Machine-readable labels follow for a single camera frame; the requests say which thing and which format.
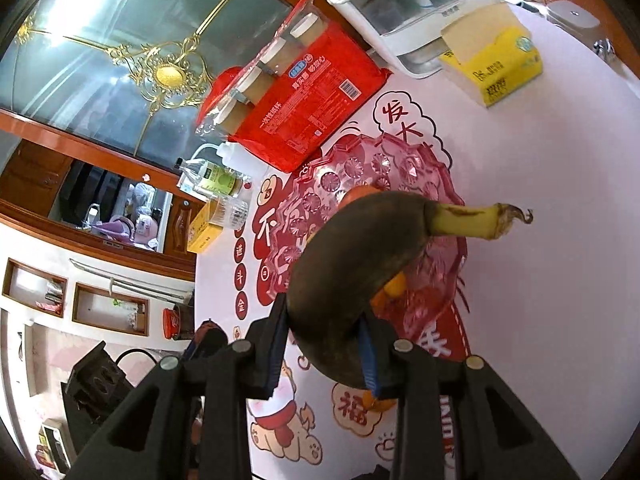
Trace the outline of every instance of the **banana stem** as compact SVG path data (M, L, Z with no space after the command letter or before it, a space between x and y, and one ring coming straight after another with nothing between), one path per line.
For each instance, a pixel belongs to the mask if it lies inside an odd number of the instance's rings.
M514 219L530 224L533 222L533 211L529 209L525 214L522 209L510 204L473 208L437 203L430 234L497 240L509 232Z

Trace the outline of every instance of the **shelf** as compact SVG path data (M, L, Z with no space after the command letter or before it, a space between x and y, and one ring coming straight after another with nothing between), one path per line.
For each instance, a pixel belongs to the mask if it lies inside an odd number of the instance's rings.
M37 303L54 305L53 301L45 298L45 294L48 290L55 289L62 291L58 312L47 310L37 305ZM51 316L62 317L65 294L65 278L49 274L44 270L35 269L11 258L7 259L4 282L2 283L2 295L4 297Z
M148 300L76 284L72 321L125 334L148 336Z

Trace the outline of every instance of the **white squeeze bottle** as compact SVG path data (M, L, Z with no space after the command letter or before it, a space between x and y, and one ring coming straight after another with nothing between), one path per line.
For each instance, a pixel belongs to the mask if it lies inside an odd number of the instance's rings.
M194 191L209 198L220 194L237 196L242 187L242 178L204 158L178 158L174 168L193 183Z
M222 164L251 177L252 180L259 180L267 171L266 162L261 161L237 142L223 142L218 146L217 152L222 158Z

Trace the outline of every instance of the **yellow tissue box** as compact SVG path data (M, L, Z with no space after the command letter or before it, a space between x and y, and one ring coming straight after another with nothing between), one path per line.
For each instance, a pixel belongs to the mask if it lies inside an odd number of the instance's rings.
M217 205L218 203L215 200L208 201L189 225L187 250L190 253L200 254L204 252L209 244L220 236L222 227L209 223L209 219Z
M489 37L495 38L493 42L487 41ZM542 73L542 59L530 32L506 4L472 12L445 28L443 38L452 48L440 56L447 76L484 106Z

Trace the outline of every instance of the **ripe black banana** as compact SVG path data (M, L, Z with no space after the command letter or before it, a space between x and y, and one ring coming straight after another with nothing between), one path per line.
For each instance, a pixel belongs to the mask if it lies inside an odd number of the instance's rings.
M415 193L385 191L338 211L293 265L287 291L290 327L302 353L324 375L364 388L354 324L369 300L410 263L430 237L494 240L517 219L515 206L468 208Z

